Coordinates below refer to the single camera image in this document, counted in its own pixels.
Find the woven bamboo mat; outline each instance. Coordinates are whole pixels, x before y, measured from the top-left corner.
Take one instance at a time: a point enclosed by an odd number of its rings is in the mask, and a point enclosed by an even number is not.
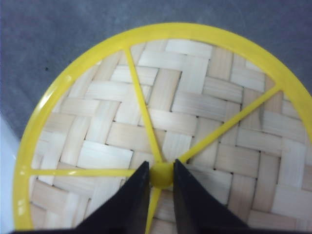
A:
[[[222,48],[155,40],[131,48],[166,161],[173,161],[274,82]],[[63,95],[37,143],[33,168],[136,169],[153,163],[122,51],[87,70]],[[282,92],[188,161],[222,204],[251,227],[312,231],[312,147]],[[125,177],[37,176],[30,180],[36,229],[74,227]],[[173,194],[163,190],[151,233],[176,233]]]

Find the yellow rim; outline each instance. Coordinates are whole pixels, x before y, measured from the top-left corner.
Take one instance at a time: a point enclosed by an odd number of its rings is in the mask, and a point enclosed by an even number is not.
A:
[[[198,151],[202,150],[279,90],[282,90],[293,103],[307,129],[310,140],[312,141],[312,121],[310,120],[312,114],[312,97],[285,65],[255,43],[234,33],[200,24],[163,23],[132,29],[99,43],[78,57],[56,78],[36,106],[21,139],[15,167],[13,211],[16,229],[32,229],[28,197],[28,180],[31,175],[130,176],[133,173],[132,170],[34,170],[31,168],[31,161],[38,137],[58,99],[83,72],[98,61],[119,50],[125,51],[128,60],[136,90],[136,96],[147,129],[153,155],[156,162],[162,162],[160,150],[145,106],[142,91],[137,80],[137,73],[129,48],[138,43],[169,38],[191,39],[228,49],[253,62],[275,82],[275,86],[272,89],[265,92],[256,101],[251,103],[244,110],[232,117],[220,128],[216,129],[209,136],[191,148],[187,153],[182,155],[180,157],[181,161],[186,161]],[[155,188],[150,203],[146,233],[149,231],[160,192],[161,189]]]

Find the yellow hub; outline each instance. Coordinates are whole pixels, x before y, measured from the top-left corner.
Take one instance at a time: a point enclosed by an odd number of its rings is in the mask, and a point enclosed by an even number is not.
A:
[[[173,163],[160,162],[150,169],[151,184],[159,189],[165,189],[172,185],[174,180]]]

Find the yellow spoke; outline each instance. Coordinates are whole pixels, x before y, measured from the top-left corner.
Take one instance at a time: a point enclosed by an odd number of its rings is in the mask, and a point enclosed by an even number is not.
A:
[[[208,146],[210,143],[212,143],[214,140],[216,140],[219,136],[221,136],[223,133],[225,133],[230,128],[232,128],[241,119],[246,117],[250,112],[252,112],[254,109],[259,107],[263,102],[265,102],[270,97],[272,97],[274,94],[276,94],[279,90],[280,90],[280,87],[277,85],[274,86],[273,88],[269,89],[267,92],[265,92],[263,95],[261,95],[255,101],[253,101],[251,104],[246,106],[241,112],[237,113],[235,116],[233,116],[227,122],[222,124],[219,128],[214,130],[212,133],[208,134],[203,140],[201,140],[199,143],[197,143],[195,146],[193,146],[189,151],[182,154],[179,157],[179,160],[181,162],[185,163],[188,159],[190,159],[191,157],[196,155],[198,152],[200,152],[206,146]]]
[[[145,234],[148,234],[150,232],[151,224],[152,224],[154,213],[158,204],[160,193],[161,193],[161,189],[153,187],[152,197],[150,200],[150,205],[148,207]]]
[[[130,177],[135,170],[128,169],[32,169],[34,176],[125,176]]]
[[[138,104],[142,113],[143,122],[147,131],[147,137],[152,148],[153,156],[156,162],[162,162],[161,152],[159,150],[157,139],[153,131],[153,126],[152,126],[150,115],[145,105],[144,95],[141,90],[140,82],[137,77],[137,71],[133,63],[131,51],[127,47],[124,49],[124,52],[127,57],[128,66],[129,66],[131,77],[132,77],[132,82],[133,82],[135,92],[136,92],[136,98],[137,98],[137,101],[138,101]]]

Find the gray carpet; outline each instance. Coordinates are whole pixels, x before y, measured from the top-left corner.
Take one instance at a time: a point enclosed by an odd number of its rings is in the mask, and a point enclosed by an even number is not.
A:
[[[1,115],[21,137],[40,97],[77,56],[134,27],[196,22],[240,34],[312,93],[311,0],[2,0]]]

